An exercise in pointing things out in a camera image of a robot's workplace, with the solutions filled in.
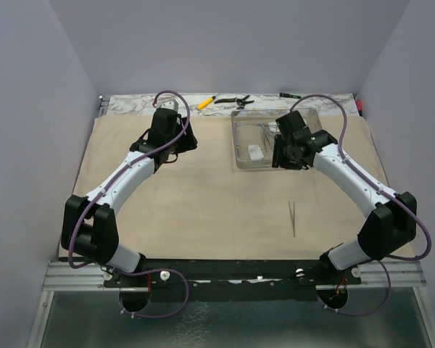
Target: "pliers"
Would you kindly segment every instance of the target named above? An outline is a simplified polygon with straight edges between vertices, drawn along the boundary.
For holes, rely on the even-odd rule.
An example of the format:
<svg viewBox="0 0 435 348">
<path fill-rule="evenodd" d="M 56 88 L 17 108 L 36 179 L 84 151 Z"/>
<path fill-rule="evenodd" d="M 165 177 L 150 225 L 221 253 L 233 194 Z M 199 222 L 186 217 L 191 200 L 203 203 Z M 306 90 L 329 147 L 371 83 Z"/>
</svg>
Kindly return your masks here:
<svg viewBox="0 0 435 348">
<path fill-rule="evenodd" d="M 251 104 L 254 103 L 254 100 L 247 100 L 249 98 L 248 96 L 245 96 L 243 98 L 227 98 L 227 99 L 218 99 L 217 101 L 215 101 L 215 104 L 221 104 L 221 103 L 237 103 L 237 105 L 239 106 L 238 109 L 243 109 L 245 108 L 245 105 L 247 104 Z"/>
</svg>

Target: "red object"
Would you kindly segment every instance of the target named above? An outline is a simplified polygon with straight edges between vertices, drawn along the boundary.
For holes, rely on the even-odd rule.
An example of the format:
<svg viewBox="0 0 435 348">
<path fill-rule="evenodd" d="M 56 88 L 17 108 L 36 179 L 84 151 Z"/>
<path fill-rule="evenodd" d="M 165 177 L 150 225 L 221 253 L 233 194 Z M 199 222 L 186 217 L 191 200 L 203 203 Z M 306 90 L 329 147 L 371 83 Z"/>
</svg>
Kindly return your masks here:
<svg viewBox="0 0 435 348">
<path fill-rule="evenodd" d="M 359 99 L 356 99 L 356 107 L 357 111 L 360 113 L 360 116 L 363 116 L 363 103 Z"/>
<path fill-rule="evenodd" d="M 147 274 L 146 278 L 148 279 L 148 292 L 152 292 L 152 275 Z"/>
</svg>

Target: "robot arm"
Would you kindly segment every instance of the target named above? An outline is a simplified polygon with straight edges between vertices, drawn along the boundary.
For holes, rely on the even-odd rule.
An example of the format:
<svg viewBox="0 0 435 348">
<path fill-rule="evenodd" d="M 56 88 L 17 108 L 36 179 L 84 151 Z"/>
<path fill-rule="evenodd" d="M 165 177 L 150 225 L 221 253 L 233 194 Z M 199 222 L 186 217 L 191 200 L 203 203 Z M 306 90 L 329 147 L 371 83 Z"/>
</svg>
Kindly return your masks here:
<svg viewBox="0 0 435 348">
<path fill-rule="evenodd" d="M 301 170 L 316 168 L 338 185 L 366 217 L 357 238 L 340 244 L 320 257 L 331 271 L 373 259 L 381 260 L 415 238 L 415 221 L 395 203 L 369 186 L 342 159 L 336 139 L 325 130 L 311 133 L 298 111 L 276 120 L 280 134 L 275 136 L 273 167 Z M 411 194 L 397 194 L 375 179 L 352 159 L 348 160 L 380 190 L 416 212 Z"/>
<path fill-rule="evenodd" d="M 178 141 L 158 151 L 185 127 L 185 119 L 177 111 L 177 104 L 174 104 L 173 109 L 159 108 L 154 113 L 148 139 L 144 139 L 144 134 L 134 142 L 120 166 L 97 188 L 84 197 L 72 195 L 67 200 L 61 240 L 64 249 L 69 250 L 71 237 L 83 211 L 96 200 L 96 204 L 83 217 L 84 220 L 93 218 L 93 223 L 89 225 L 84 221 L 80 225 L 74 252 L 100 265 L 108 265 L 124 272 L 138 270 L 145 256 L 119 242 L 115 216 L 137 187 L 167 163 L 171 154 L 178 156 L 196 149 L 197 141 L 191 125 L 188 125 Z"/>
</svg>

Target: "transparent bin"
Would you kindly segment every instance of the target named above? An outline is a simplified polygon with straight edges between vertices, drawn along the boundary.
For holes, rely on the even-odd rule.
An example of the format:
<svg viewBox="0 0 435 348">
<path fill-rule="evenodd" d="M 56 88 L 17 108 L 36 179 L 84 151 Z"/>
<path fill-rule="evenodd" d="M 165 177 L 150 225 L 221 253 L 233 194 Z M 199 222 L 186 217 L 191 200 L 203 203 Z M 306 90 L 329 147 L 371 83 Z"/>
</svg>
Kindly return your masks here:
<svg viewBox="0 0 435 348">
<path fill-rule="evenodd" d="M 318 112 L 315 109 L 306 107 L 295 110 L 299 111 L 311 133 L 322 129 Z M 232 112 L 233 148 L 239 169 L 272 169 L 274 136 L 278 134 L 276 119 L 289 112 L 290 109 L 243 109 Z M 250 145 L 258 145 L 264 158 L 250 158 Z"/>
</svg>

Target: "yellow screwdriver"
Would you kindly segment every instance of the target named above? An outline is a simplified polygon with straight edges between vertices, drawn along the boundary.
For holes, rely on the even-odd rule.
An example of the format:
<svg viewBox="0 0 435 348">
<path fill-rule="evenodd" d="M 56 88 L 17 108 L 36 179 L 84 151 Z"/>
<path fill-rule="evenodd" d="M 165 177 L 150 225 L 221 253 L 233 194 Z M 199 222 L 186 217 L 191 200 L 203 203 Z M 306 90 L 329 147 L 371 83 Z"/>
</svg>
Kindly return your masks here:
<svg viewBox="0 0 435 348">
<path fill-rule="evenodd" d="M 212 96 L 211 98 L 206 99 L 197 107 L 197 109 L 198 110 L 204 109 L 205 107 L 210 105 L 213 102 L 213 100 L 215 100 L 215 99 L 216 99 L 216 96 Z"/>
</svg>

